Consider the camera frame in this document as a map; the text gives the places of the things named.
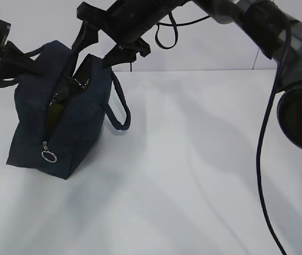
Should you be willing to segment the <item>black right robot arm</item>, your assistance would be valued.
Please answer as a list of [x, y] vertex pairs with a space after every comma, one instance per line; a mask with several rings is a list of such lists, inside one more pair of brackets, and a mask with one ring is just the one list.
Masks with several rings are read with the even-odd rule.
[[[81, 3], [77, 17], [94, 31], [102, 30], [115, 47], [104, 57], [111, 67], [146, 57], [150, 46], [142, 36], [184, 1], [116, 1], [106, 10]], [[276, 93], [282, 93], [277, 118], [284, 135], [302, 149], [302, 22], [272, 1], [196, 1], [220, 24], [235, 23], [279, 71]]]

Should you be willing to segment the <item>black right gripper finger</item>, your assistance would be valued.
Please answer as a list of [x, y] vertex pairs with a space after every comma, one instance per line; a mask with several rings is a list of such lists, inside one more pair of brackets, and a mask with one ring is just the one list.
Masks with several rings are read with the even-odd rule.
[[132, 49], [116, 45], [102, 60], [102, 67], [108, 68], [118, 64], [133, 63], [136, 61], [136, 53]]
[[72, 44], [72, 51], [79, 53], [99, 41], [98, 29], [88, 21], [83, 21], [80, 31]]

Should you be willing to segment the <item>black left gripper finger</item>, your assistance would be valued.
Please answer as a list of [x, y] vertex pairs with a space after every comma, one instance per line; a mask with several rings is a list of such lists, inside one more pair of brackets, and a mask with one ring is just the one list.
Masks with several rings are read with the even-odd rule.
[[26, 72], [32, 74], [43, 74], [43, 67], [32, 57], [39, 55], [46, 45], [24, 53], [11, 41], [8, 41], [2, 50], [2, 76], [18, 76]]

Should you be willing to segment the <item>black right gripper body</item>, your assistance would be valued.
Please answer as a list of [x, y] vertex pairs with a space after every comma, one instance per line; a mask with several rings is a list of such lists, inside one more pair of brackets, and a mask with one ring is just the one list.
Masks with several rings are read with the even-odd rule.
[[82, 2], [77, 8], [77, 18], [102, 30], [116, 45], [146, 57], [151, 49], [141, 38], [149, 30], [145, 12], [141, 1], [116, 1], [107, 10]]

